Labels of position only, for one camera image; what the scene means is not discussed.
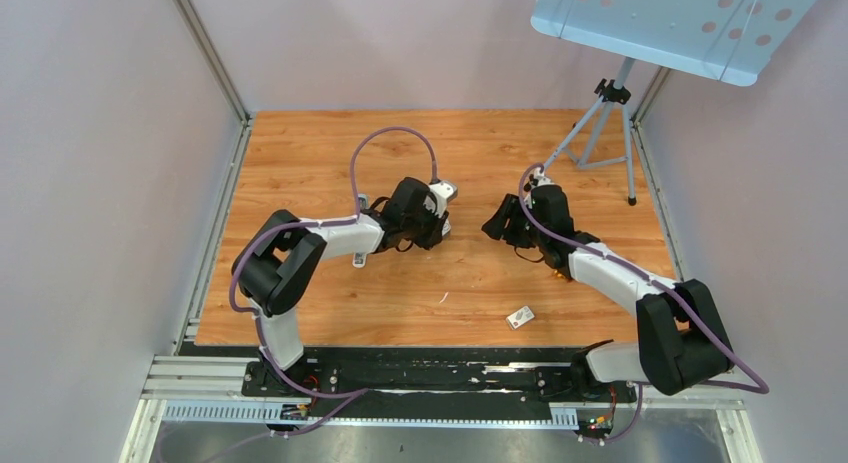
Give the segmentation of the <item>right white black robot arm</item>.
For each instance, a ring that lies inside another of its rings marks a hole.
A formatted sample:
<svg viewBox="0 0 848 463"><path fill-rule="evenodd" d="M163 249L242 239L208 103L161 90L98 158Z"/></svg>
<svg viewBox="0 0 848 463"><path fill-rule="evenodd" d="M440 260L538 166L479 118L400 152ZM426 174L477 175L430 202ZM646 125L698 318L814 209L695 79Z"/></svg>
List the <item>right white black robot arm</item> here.
<svg viewBox="0 0 848 463"><path fill-rule="evenodd" d="M675 281L630 268L598 237L576 229L560 186L506 195L481 229L514 248L539 250L548 267L635 318L636 342L605 340L574 354L571 386L580 398L596 400L611 383L627 380L675 395L733 368L726 354L729 338L708 287L697 279Z"/></svg>

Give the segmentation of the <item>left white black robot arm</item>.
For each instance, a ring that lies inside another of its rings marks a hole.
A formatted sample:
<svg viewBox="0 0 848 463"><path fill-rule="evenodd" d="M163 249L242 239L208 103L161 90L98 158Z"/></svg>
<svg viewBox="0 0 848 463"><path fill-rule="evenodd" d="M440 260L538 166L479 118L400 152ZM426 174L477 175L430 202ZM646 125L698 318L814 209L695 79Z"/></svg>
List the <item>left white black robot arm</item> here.
<svg viewBox="0 0 848 463"><path fill-rule="evenodd" d="M457 187L404 178L389 197L350 217L301 219L273 213L233 263L230 294L243 295L258 325L260 350L271 367L268 383L283 396L298 394L306 369L296 307L318 265L342 256L430 250L449 233L449 203Z"/></svg>

